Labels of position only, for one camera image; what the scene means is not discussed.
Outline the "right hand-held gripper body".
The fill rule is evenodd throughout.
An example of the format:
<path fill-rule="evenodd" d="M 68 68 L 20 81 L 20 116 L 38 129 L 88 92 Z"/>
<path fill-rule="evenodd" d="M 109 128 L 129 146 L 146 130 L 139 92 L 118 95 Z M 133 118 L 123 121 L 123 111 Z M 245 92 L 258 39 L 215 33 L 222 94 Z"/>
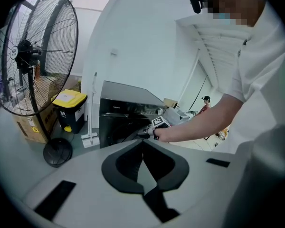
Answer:
<path fill-rule="evenodd" d="M 162 117 L 159 116 L 153 120 L 151 120 L 151 124 L 143 127 L 137 132 L 137 135 L 141 138 L 148 139 L 152 137 L 153 139 L 159 139 L 157 135 L 154 134 L 155 129 L 165 129 L 169 128 L 171 125 L 168 123 L 168 121 Z"/>

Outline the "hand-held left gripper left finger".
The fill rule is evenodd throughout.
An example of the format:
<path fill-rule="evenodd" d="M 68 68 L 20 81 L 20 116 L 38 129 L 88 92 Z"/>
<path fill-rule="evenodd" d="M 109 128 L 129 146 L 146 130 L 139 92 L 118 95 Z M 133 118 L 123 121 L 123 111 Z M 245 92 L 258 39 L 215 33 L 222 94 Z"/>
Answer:
<path fill-rule="evenodd" d="M 142 161 L 143 141 L 137 140 L 107 156 L 102 163 L 102 175 L 121 193 L 143 194 L 143 186 L 137 182 Z"/>

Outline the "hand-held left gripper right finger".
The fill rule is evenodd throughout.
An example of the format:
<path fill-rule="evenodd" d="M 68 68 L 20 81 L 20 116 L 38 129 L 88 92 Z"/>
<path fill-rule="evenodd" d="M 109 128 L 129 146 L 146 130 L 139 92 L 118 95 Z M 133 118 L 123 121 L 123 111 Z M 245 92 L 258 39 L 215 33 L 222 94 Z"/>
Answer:
<path fill-rule="evenodd" d="M 142 154 L 161 191 L 178 189 L 189 174 L 189 164 L 185 158 L 149 140 L 142 142 Z"/>

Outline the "person's right hand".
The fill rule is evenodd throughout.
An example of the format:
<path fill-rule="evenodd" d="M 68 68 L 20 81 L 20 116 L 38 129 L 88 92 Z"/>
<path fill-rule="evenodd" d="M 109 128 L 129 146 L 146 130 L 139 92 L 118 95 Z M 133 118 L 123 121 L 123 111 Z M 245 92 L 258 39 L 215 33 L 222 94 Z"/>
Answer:
<path fill-rule="evenodd" d="M 169 143 L 173 141 L 173 133 L 170 128 L 156 128 L 153 134 L 160 142 Z"/>

